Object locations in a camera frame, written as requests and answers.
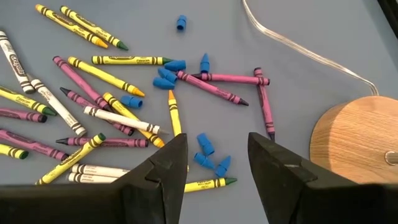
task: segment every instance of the clear cable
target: clear cable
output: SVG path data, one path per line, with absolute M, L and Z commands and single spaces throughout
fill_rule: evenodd
M 309 49 L 306 49 L 305 47 L 302 47 L 299 44 L 296 44 L 295 42 L 291 41 L 290 39 L 272 31 L 269 30 L 267 28 L 265 28 L 263 25 L 261 25 L 261 23 L 259 23 L 257 21 L 257 19 L 254 17 L 253 13 L 250 11 L 250 8 L 246 2 L 246 0 L 242 0 L 243 6 L 244 6 L 244 10 L 246 11 L 246 14 L 248 15 L 248 18 L 250 19 L 251 23 L 254 25 L 254 27 L 259 30 L 261 33 L 263 33 L 264 35 L 267 35 L 268 37 L 277 40 L 291 48 L 293 48 L 294 50 L 300 52 L 301 54 L 304 54 L 306 56 L 308 56 L 309 58 L 312 58 L 313 60 L 322 63 L 324 65 L 327 65 L 331 68 L 337 69 L 353 78 L 356 78 L 358 80 L 361 80 L 362 82 L 365 82 L 366 84 L 369 85 L 371 91 L 372 91 L 372 95 L 378 96 L 379 95 L 379 91 L 377 90 L 376 86 L 370 82 L 367 79 L 364 79 L 362 77 L 360 77 L 358 74 L 354 73 L 353 71 L 351 71 L 350 69 L 330 60 L 327 58 L 322 57 L 321 55 L 318 55 L 312 51 L 310 51 Z

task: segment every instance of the wood grain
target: wood grain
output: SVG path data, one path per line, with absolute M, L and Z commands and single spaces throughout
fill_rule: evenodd
M 398 182 L 398 166 L 386 163 L 398 151 L 398 101 L 367 96 L 330 108 L 315 125 L 310 160 L 354 182 Z

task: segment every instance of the blue-gray surface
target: blue-gray surface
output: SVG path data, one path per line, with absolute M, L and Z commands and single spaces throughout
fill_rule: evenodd
M 59 12 L 66 4 L 87 19 L 119 37 L 130 47 L 123 52 L 110 46 L 101 49 L 83 40 L 35 10 L 43 4 Z M 398 97 L 398 41 L 382 11 L 373 0 L 248 0 L 253 13 L 268 28 L 333 59 L 370 79 L 382 95 Z M 176 33 L 180 14 L 188 17 L 184 33 Z M 78 1 L 5 0 L 0 3 L 0 26 L 7 32 L 25 69 L 39 77 L 88 129 L 89 136 L 104 132 L 109 138 L 123 138 L 108 124 L 82 113 L 58 89 L 63 86 L 87 97 L 52 62 L 55 55 L 75 56 L 90 61 L 92 55 L 161 55 L 185 59 L 187 72 L 196 73 L 203 53 L 211 60 L 211 71 L 252 75 L 262 67 L 271 81 L 267 88 L 279 144 L 308 157 L 308 143 L 317 119 L 331 106 L 368 95 L 368 87 L 293 51 L 260 34 L 250 25 L 240 0 L 202 1 Z M 0 53 L 1 85 L 21 92 L 6 58 Z M 114 66 L 101 68 L 138 86 L 146 93 L 144 106 L 134 110 L 144 121 L 171 130 L 167 92 L 152 86 L 156 66 Z M 101 94 L 125 92 L 91 75 L 78 71 Z M 216 190 L 186 194 L 181 223 L 267 223 L 257 195 L 247 157 L 250 131 L 266 134 L 256 88 L 251 85 L 218 83 L 250 103 L 237 106 L 178 81 L 175 95 L 183 130 L 188 133 L 190 172 L 188 181 L 212 179 L 214 173 L 191 160 L 200 148 L 196 135 L 206 132 L 216 147 L 211 158 L 219 162 L 231 155 L 228 172 L 237 183 Z M 45 102 L 36 93 L 36 100 Z M 6 99 L 1 106 L 27 110 Z M 59 145 L 56 139 L 74 137 L 58 116 L 45 124 L 0 118 L 1 127 L 37 139 L 66 152 L 77 147 Z M 143 138 L 139 133 L 135 138 Z M 162 136 L 169 141 L 171 136 Z M 132 169 L 157 149 L 96 149 L 82 163 Z M 0 184 L 32 184 L 58 162 L 38 153 L 24 161 L 0 157 Z M 65 183 L 65 175 L 55 183 Z

